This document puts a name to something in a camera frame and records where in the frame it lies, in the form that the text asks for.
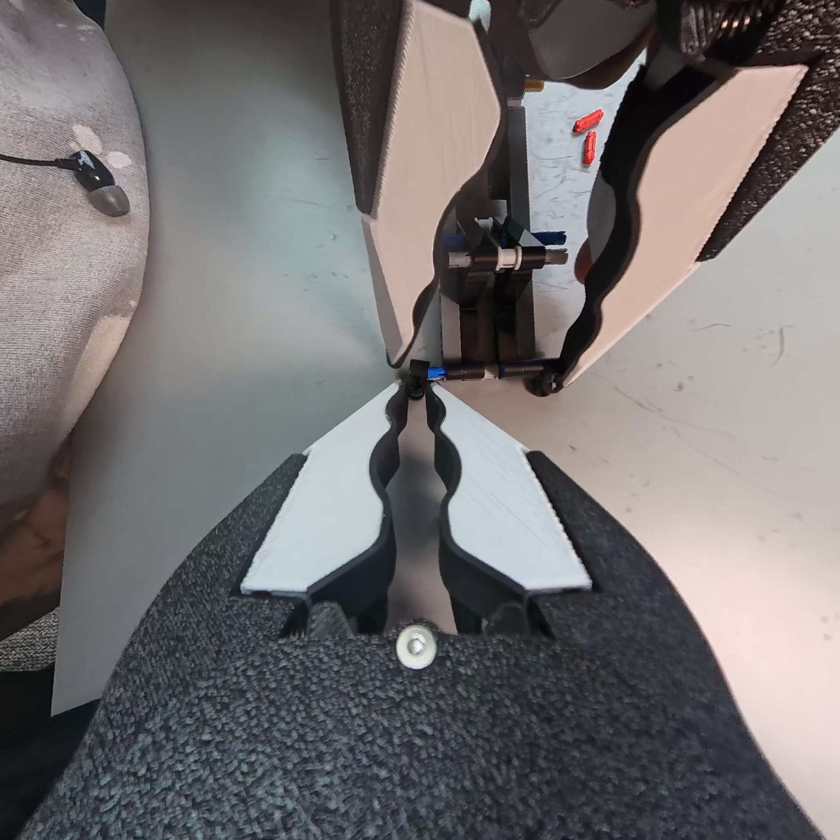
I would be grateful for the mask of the grey desk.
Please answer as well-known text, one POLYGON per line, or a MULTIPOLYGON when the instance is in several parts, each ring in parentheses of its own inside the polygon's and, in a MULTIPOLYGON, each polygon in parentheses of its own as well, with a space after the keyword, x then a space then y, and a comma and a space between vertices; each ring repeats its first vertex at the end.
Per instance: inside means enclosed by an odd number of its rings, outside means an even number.
MULTIPOLYGON (((54 708, 174 568, 392 383, 315 2, 109 2, 150 184, 139 305, 72 444, 54 708)), ((561 394, 453 391, 645 546, 838 838, 838 136, 561 394)))

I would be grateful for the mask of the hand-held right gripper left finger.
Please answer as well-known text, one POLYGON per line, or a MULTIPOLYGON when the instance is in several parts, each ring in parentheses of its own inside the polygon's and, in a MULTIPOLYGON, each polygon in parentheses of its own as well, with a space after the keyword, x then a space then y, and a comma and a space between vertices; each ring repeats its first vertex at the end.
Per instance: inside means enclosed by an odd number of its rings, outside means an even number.
POLYGON ((386 489, 402 431, 403 384, 394 382, 304 451, 241 594, 332 602, 360 633, 384 631, 396 568, 386 489))

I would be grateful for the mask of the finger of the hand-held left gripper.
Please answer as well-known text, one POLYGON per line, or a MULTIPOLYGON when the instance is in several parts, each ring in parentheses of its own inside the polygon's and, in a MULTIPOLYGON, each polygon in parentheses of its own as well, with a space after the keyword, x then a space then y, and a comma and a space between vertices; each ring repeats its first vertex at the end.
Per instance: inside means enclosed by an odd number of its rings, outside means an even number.
POLYGON ((392 368, 405 362, 434 294, 442 225, 498 140, 500 85, 476 22, 404 3, 372 209, 361 216, 392 368))
POLYGON ((696 269, 700 253, 802 84, 804 63, 715 77, 685 68, 652 89, 641 70, 591 194, 592 266, 556 382, 572 383, 696 269))

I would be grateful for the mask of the toy brick chassis model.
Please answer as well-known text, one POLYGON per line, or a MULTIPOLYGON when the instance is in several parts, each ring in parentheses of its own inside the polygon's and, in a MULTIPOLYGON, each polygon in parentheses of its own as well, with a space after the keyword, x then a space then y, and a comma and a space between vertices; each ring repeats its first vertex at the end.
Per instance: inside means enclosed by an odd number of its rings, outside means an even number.
POLYGON ((538 358, 534 332, 534 275, 563 266, 563 231, 531 231, 529 159, 524 94, 543 83, 514 82, 499 144, 490 161, 457 195, 444 222, 439 280, 443 363, 431 382, 510 380, 522 383, 553 360, 538 358))

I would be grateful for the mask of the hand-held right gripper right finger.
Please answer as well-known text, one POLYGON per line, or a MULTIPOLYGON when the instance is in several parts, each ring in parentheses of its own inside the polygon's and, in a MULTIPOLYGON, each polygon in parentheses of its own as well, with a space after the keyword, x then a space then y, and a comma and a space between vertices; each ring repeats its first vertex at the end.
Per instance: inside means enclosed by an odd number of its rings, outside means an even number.
POLYGON ((538 596, 593 581, 531 465, 532 451, 439 384, 426 390, 434 467, 445 486, 438 564, 461 635, 506 611, 529 631, 538 596))

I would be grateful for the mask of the person's grey patterned shirt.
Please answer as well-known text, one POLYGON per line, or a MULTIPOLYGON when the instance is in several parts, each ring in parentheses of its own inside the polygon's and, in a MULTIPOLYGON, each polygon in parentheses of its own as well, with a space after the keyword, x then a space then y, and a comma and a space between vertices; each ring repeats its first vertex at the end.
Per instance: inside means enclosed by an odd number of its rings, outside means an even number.
POLYGON ((150 199, 130 84, 74 2, 1 9, 2 154, 90 153, 128 197, 110 217, 68 170, 2 161, 2 506, 38 495, 140 299, 150 199))

